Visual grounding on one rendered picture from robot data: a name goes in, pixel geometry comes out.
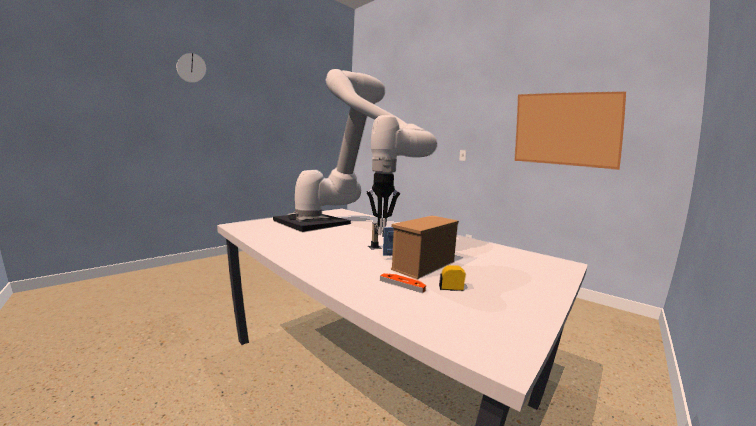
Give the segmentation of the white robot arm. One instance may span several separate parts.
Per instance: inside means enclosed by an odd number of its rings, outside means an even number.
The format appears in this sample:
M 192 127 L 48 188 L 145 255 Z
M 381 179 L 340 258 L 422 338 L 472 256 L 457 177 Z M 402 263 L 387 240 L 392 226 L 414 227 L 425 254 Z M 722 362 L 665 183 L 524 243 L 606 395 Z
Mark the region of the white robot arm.
M 323 174 L 317 170 L 302 171 L 297 179 L 295 212 L 288 214 L 288 219 L 299 222 L 329 220 L 322 215 L 322 206 L 351 204 L 361 196 L 354 168 L 367 116 L 374 119 L 372 171 L 377 174 L 396 172 L 398 155 L 426 157 L 437 148 L 433 134 L 374 105 L 385 94 L 385 87 L 378 79 L 333 69 L 328 72 L 326 82 L 331 93 L 350 106 L 350 111 L 337 168 L 329 179 L 323 179 Z

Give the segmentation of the red spirit level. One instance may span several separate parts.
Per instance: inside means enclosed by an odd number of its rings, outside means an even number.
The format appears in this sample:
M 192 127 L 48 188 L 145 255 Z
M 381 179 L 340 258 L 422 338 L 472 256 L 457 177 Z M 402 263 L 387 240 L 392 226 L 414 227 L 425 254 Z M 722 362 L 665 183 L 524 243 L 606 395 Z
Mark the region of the red spirit level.
M 406 280 L 406 281 L 404 281 Z M 417 291 L 420 293 L 423 293 L 426 291 L 426 285 L 422 283 L 421 281 L 414 280 L 411 278 L 403 277 L 396 274 L 382 274 L 380 275 L 380 281 L 393 284 L 399 287 L 403 287 L 406 289 L 410 289 L 413 291 Z M 408 281 L 408 282 L 407 282 Z M 416 285 L 417 284 L 417 285 Z

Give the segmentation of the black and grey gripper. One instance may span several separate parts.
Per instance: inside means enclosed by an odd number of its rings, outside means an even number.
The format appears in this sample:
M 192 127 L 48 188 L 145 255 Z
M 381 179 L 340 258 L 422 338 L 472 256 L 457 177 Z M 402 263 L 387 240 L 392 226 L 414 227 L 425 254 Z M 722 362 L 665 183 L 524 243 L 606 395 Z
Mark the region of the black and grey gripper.
M 376 212 L 375 203 L 373 199 L 373 191 L 378 197 L 378 214 Z M 377 174 L 374 173 L 374 183 L 372 189 L 366 192 L 369 196 L 373 215 L 378 217 L 378 234 L 382 236 L 382 227 L 387 225 L 387 218 L 392 216 L 396 200 L 400 195 L 394 187 L 394 175 L 393 174 Z M 393 193 L 392 201 L 388 210 L 388 200 Z M 384 197 L 383 204 L 383 217 L 382 217 L 382 198 Z M 388 213 L 387 213 L 388 211 Z

